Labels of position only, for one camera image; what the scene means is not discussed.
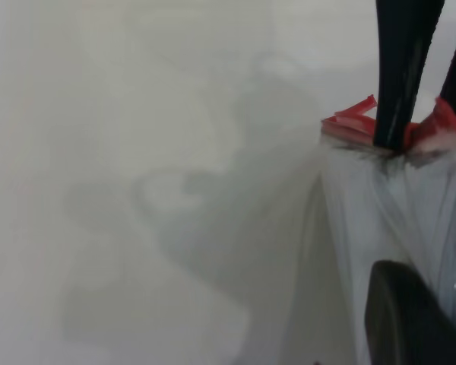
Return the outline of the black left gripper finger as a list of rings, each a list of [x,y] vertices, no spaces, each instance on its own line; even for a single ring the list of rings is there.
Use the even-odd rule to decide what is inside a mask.
[[[456,329],[404,263],[372,266],[365,330],[372,364],[456,364]]]

